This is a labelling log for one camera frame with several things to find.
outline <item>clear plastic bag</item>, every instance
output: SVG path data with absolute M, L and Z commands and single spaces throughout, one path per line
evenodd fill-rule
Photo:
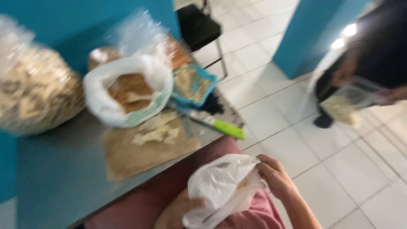
M 383 103 L 380 92 L 385 89 L 367 79 L 358 76 L 354 78 L 353 84 L 340 88 L 320 105 L 332 119 L 357 126 L 360 118 L 356 111 Z
M 52 129 L 84 108 L 78 75 L 33 38 L 0 15 L 0 129 L 17 136 Z
M 171 59 L 176 49 L 168 32 L 151 18 L 148 10 L 137 8 L 107 32 L 106 41 L 118 49 L 121 57 L 149 54 L 172 69 Z
M 227 154 L 200 167 L 188 180 L 189 198 L 205 198 L 206 207 L 182 219 L 188 229 L 213 229 L 232 213 L 249 209 L 256 192 L 265 188 L 255 168 L 260 161 L 243 154 Z

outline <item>knife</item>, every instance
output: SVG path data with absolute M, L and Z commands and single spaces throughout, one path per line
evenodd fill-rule
M 237 139 L 245 140 L 245 131 L 236 127 L 233 124 L 228 122 L 224 122 L 221 120 L 216 119 L 213 115 L 206 111 L 196 110 L 190 106 L 178 104 L 176 101 L 170 99 L 167 103 L 167 106 L 176 109 L 180 113 L 200 122 L 207 126 L 210 126 L 222 133 L 235 137 Z

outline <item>light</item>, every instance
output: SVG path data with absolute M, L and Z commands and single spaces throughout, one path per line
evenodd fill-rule
M 344 30 L 344 35 L 347 37 L 353 36 L 355 34 L 356 34 L 356 24 L 350 24 Z
M 332 48 L 341 48 L 345 45 L 344 43 L 344 39 L 343 38 L 339 38 L 336 39 L 336 41 L 332 44 Z

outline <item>green knife handle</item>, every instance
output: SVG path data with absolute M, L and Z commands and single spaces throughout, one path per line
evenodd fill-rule
M 232 137 L 238 138 L 238 139 L 242 139 L 245 140 L 246 136 L 245 136 L 245 130 L 240 129 L 230 123 L 224 122 L 224 121 L 220 121 L 220 120 L 215 120 L 215 123 L 213 124 L 213 127 L 217 130 L 219 130 L 220 132 L 223 132 L 225 134 L 228 134 Z

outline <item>stainless steel table surface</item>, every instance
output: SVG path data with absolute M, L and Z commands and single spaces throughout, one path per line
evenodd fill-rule
M 217 119 L 236 126 L 243 120 L 221 96 L 225 113 Z M 224 134 L 193 122 L 202 147 Z M 87 110 L 38 136 L 17 141 L 17 223 L 19 229 L 69 227 L 188 155 L 120 183 L 106 179 L 104 133 Z

